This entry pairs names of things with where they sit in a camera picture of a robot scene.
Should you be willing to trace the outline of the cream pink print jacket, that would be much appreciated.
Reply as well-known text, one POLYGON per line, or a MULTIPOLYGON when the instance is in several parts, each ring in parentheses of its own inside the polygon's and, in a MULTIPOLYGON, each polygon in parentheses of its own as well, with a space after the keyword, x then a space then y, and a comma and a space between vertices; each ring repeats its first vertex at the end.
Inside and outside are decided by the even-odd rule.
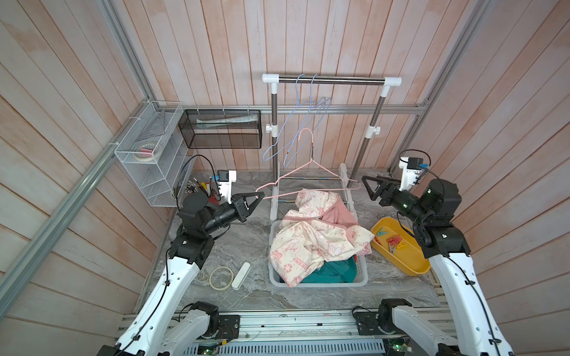
POLYGON ((325 262, 365 258, 373 233, 359 225, 339 194, 302 189, 270 245, 270 262, 289 287, 325 262))

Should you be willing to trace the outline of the green jacket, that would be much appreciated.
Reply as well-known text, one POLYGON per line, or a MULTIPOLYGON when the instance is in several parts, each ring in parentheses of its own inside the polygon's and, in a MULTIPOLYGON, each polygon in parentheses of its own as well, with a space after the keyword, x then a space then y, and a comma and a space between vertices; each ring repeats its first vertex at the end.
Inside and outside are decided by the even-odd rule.
POLYGON ((357 257, 348 260, 325 262, 302 280, 302 283, 352 283, 358 274, 357 257))

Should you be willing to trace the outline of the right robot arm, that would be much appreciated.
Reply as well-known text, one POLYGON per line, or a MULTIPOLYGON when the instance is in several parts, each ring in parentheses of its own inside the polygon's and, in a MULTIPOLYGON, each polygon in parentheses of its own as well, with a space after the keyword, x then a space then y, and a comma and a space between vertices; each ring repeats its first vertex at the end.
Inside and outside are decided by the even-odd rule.
POLYGON ((362 183, 372 201, 412 222, 412 236, 441 283, 457 335, 452 338, 397 298, 381 301, 378 328, 402 332, 429 355, 513 355, 476 278, 468 242, 451 222, 462 201, 457 185, 437 177, 417 197, 391 179, 364 176, 362 183))

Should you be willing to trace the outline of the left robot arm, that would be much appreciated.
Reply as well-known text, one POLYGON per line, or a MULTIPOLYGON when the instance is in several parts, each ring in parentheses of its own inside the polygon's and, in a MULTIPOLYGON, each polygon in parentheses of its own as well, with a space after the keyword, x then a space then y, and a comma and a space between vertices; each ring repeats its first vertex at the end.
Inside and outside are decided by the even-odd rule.
POLYGON ((184 320, 174 328, 169 324, 214 247, 213 233, 236 220, 245 222, 264 197, 262 192, 235 194, 230 202, 216 205, 202 191, 186 196, 160 280, 116 344, 101 347, 99 354, 178 355, 200 337, 215 338, 219 309, 210 303, 193 303, 184 320))

